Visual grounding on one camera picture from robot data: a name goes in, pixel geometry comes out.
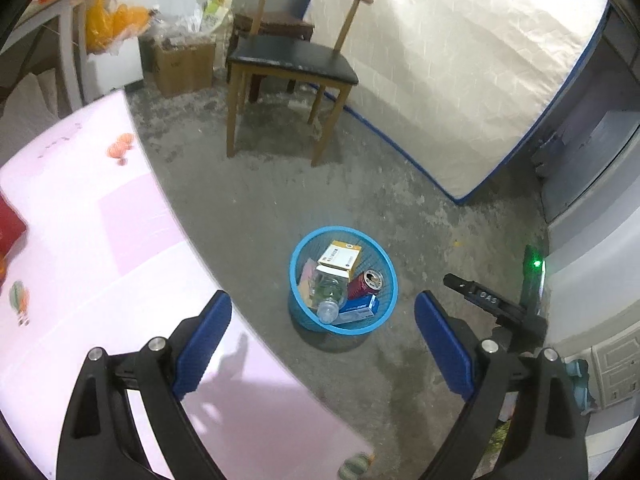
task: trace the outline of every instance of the blue gripper pad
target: blue gripper pad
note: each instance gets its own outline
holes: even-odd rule
[[[182,334],[193,325],[191,337],[182,347],[180,355],[175,361],[175,380],[172,390],[178,400],[182,400],[185,394],[195,391],[200,384],[204,371],[209,366],[213,352],[220,344],[220,340],[231,322],[231,298],[226,292],[219,290],[209,300],[207,306],[198,317],[183,320],[174,331],[170,340],[180,340],[180,329],[184,326]]]
[[[449,390],[462,396],[465,401],[469,400],[475,391],[474,362],[469,355],[469,350],[454,331],[459,331],[461,326],[456,326],[454,329],[450,323],[457,322],[466,326],[466,330],[462,329],[466,332],[465,338],[470,340],[471,345],[474,342],[477,344],[478,340],[475,339],[469,326],[459,319],[447,316],[438,301],[428,291],[421,292],[415,298],[415,322]]]

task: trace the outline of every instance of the white mattress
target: white mattress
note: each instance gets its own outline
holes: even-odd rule
[[[351,0],[312,0],[333,45]],[[343,47],[348,105],[463,200],[532,129],[602,20],[607,0],[374,0]]]

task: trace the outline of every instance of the table leg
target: table leg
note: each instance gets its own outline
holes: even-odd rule
[[[78,57],[80,61],[80,84],[84,104],[94,101],[94,96],[89,88],[89,78],[86,65],[86,1],[78,4]]]
[[[76,74],[76,66],[74,63],[73,7],[71,5],[66,6],[66,8],[60,12],[58,32],[60,34],[58,37],[58,48],[60,50],[62,79],[65,82],[69,105],[71,106],[71,110],[75,112],[82,108],[82,99],[80,98],[78,75]]]

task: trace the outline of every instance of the blue medicine box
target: blue medicine box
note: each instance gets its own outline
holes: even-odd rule
[[[379,306],[380,300],[373,294],[363,296],[362,298],[355,298],[354,300],[347,300],[338,312],[338,317],[332,324],[342,325],[353,321],[359,321],[361,319],[367,319],[367,317],[373,317],[378,312]]]

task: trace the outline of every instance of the red can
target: red can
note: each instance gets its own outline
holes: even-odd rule
[[[347,298],[354,300],[367,294],[377,294],[382,288],[382,274],[367,269],[353,278],[347,285]]]

